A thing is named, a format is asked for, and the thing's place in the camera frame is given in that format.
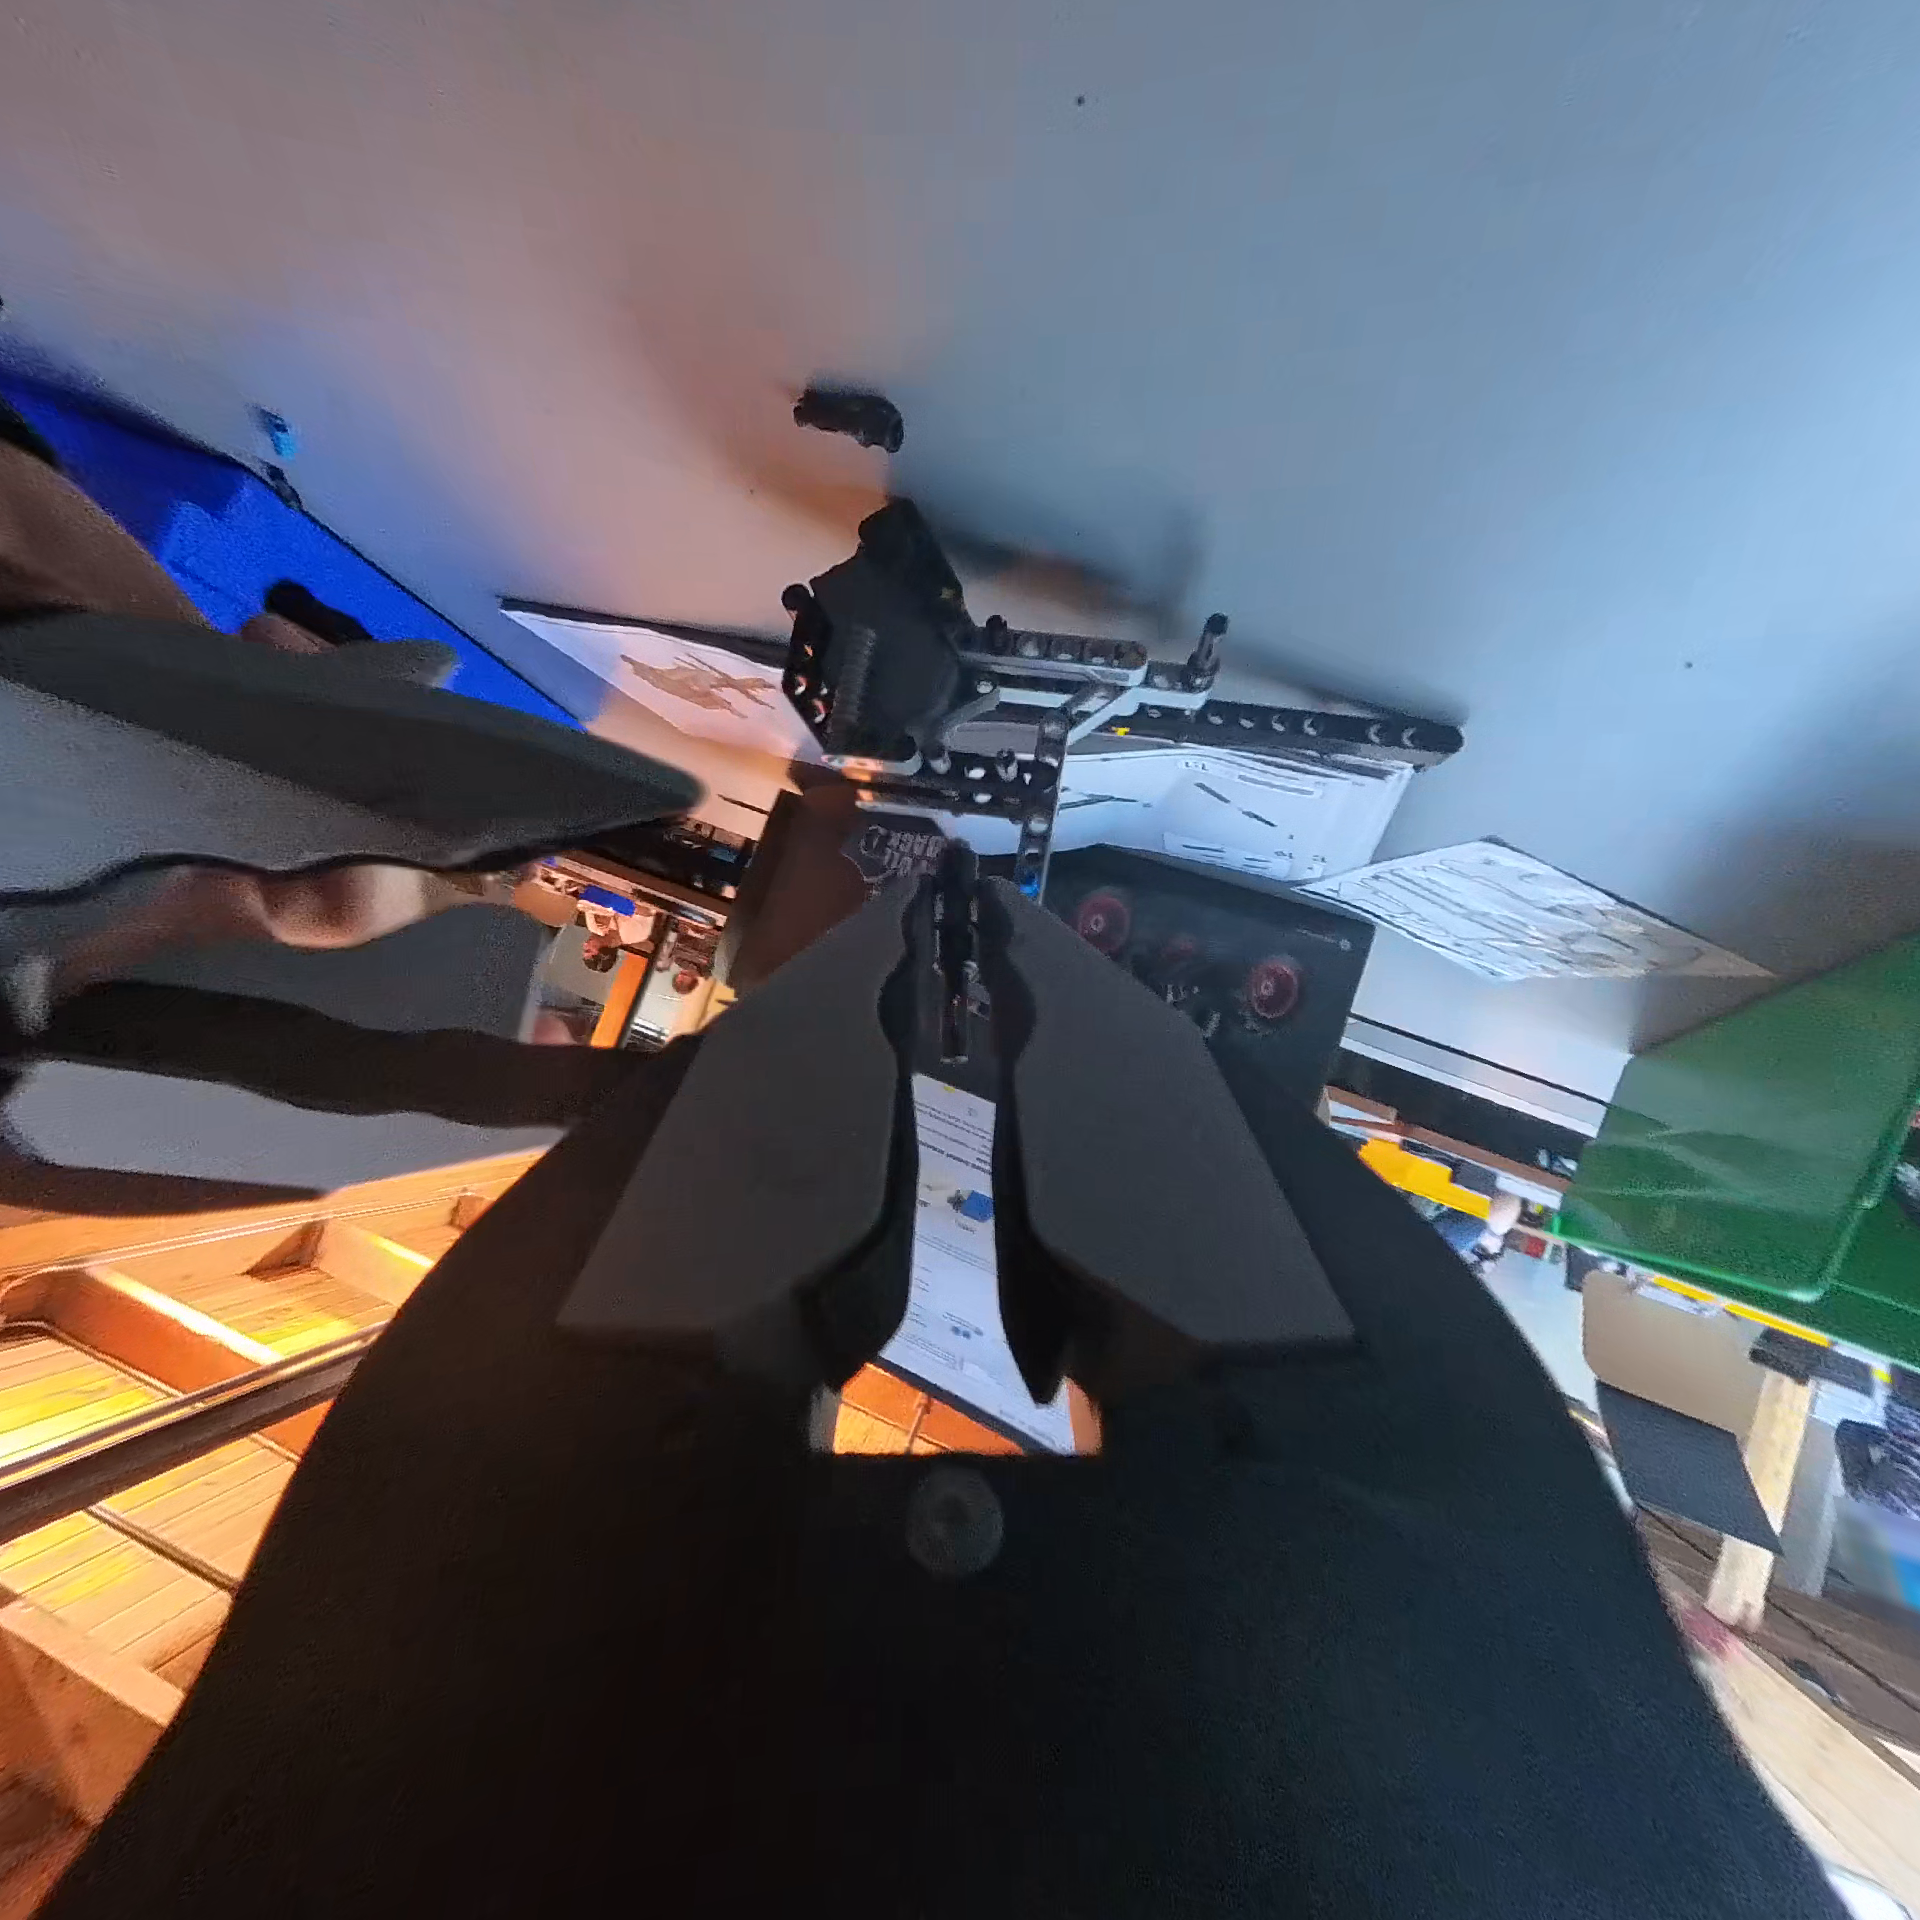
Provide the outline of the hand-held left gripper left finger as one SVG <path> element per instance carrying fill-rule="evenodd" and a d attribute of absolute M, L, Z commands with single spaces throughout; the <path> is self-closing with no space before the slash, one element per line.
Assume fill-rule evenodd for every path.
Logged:
<path fill-rule="evenodd" d="M 561 1333 L 783 1388 L 878 1359 L 909 1304 L 922 892 L 884 887 L 699 1034 Z"/>

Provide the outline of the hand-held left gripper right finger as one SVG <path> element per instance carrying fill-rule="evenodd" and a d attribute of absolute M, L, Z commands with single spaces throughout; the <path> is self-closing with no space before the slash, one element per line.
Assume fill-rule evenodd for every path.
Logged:
<path fill-rule="evenodd" d="M 1094 1404 L 1347 1355 L 1354 1325 L 1197 1029 L 1005 880 L 973 890 L 998 1317 Z"/>

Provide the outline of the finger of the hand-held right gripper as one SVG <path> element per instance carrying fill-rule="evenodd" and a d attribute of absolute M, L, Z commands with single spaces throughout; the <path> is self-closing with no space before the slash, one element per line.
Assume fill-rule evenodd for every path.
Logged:
<path fill-rule="evenodd" d="M 646 1139 L 672 1066 L 539 1042 L 534 958 L 216 958 L 4 1042 L 6 1192 L 334 1192 Z"/>
<path fill-rule="evenodd" d="M 392 671 L 131 615 L 4 626 L 4 902 L 136 871 L 500 871 L 691 816 L 651 756 Z"/>

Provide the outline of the black lego pin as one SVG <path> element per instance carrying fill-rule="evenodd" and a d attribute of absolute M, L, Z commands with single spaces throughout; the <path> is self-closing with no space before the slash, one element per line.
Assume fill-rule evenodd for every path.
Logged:
<path fill-rule="evenodd" d="M 932 871 L 929 935 L 935 985 L 935 1042 L 942 1066 L 967 1066 L 976 945 L 980 945 L 980 864 L 964 839 L 947 839 Z"/>

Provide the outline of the grey and black lego assembly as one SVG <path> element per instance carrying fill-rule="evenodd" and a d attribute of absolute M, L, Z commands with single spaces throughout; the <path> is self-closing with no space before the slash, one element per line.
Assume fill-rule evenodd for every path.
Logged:
<path fill-rule="evenodd" d="M 1211 615 L 1180 657 L 1140 637 L 1092 637 L 976 622 L 928 520 L 893 499 L 857 526 L 855 551 L 823 574 L 783 591 L 789 645 L 783 690 L 829 759 L 942 770 L 961 726 L 1021 692 L 1064 692 L 1040 722 L 1037 768 L 998 762 L 996 802 L 1031 809 L 1027 836 L 1008 857 L 1016 884 L 1040 896 L 1047 873 L 1047 802 L 1054 770 L 1077 734 L 1120 734 L 1144 710 L 1148 740 L 1197 744 L 1220 734 L 1261 754 L 1273 740 L 1363 759 L 1409 762 L 1415 777 L 1465 750 L 1465 732 L 1389 705 L 1307 705 L 1220 692 L 1226 615 Z"/>

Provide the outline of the black lego set box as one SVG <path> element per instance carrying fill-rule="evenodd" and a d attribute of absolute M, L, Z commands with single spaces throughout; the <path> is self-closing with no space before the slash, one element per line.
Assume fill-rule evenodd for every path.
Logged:
<path fill-rule="evenodd" d="M 783 792 L 728 920 L 734 996 L 857 913 L 935 868 L 951 823 L 855 802 L 847 783 Z M 1344 1042 L 1372 932 L 1292 890 L 1094 846 L 1054 853 L 1041 908 L 1172 1012 L 1222 1063 L 1316 1106 Z"/>

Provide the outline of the lego instruction booklet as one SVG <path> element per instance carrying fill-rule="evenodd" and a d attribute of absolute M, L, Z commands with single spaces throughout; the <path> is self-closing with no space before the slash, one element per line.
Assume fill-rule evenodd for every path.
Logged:
<path fill-rule="evenodd" d="M 855 806 L 929 819 L 980 857 L 1015 857 L 1031 809 L 996 802 L 998 762 L 1037 768 L 1040 722 L 1064 705 L 1046 690 L 998 702 L 948 744 L 942 770 L 829 759 L 783 690 L 787 645 L 742 630 L 674 628 L 561 606 L 502 601 L 500 612 L 648 711 L 678 740 L 728 756 L 730 782 L 751 766 L 787 788 L 850 783 Z M 1233 873 L 1315 884 L 1367 864 L 1403 801 L 1409 762 L 1273 740 L 1261 754 L 1217 732 L 1197 744 L 1148 740 L 1144 710 L 1120 734 L 1077 734 L 1054 770 L 1047 853 L 1113 846 Z"/>

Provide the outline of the small black lego piece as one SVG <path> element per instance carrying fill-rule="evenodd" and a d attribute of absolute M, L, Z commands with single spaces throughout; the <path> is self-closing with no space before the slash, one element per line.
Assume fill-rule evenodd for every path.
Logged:
<path fill-rule="evenodd" d="M 807 383 L 789 408 L 806 430 L 842 436 L 862 450 L 897 457 L 904 444 L 900 406 L 874 389 L 842 383 Z"/>

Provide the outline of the blue plastic box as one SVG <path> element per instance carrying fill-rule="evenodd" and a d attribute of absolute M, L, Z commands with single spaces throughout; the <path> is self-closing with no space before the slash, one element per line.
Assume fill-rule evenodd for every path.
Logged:
<path fill-rule="evenodd" d="M 457 657 L 450 686 L 578 732 L 515 664 L 446 622 L 384 568 L 292 507 L 292 491 L 131 413 L 4 369 L 4 403 L 47 436 L 62 473 L 131 533 L 221 630 L 278 582 L 305 588 L 375 641 L 437 641 Z"/>

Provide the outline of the white printed parts sheet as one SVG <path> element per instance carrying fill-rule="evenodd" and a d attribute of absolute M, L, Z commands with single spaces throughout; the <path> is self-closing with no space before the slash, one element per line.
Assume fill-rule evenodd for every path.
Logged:
<path fill-rule="evenodd" d="M 1498 985 L 1770 970 L 1498 839 L 1378 858 L 1306 896 Z"/>

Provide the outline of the brown cardboard box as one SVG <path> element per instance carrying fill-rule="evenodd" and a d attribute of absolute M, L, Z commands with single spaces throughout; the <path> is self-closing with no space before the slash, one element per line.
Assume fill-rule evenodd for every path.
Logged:
<path fill-rule="evenodd" d="M 1579 1292 L 1583 1359 L 1596 1385 L 1719 1428 L 1741 1446 L 1753 1428 L 1809 1419 L 1809 1379 L 1760 1366 L 1762 1325 L 1659 1283 L 1588 1270 Z"/>

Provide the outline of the green plastic bin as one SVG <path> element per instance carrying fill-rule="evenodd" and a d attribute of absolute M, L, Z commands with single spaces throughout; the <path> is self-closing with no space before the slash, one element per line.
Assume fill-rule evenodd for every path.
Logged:
<path fill-rule="evenodd" d="M 1619 1074 L 1563 1235 L 1917 1367 L 1917 936 Z"/>

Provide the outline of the white printed wall sheet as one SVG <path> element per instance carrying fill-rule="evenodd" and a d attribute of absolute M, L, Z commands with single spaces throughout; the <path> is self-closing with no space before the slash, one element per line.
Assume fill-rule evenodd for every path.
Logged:
<path fill-rule="evenodd" d="M 914 1074 L 909 1088 L 918 1151 L 909 1299 L 880 1367 L 1015 1446 L 1070 1456 L 1068 1388 L 1046 1401 L 1031 1392 L 998 1309 L 996 1107 L 929 1074 Z"/>

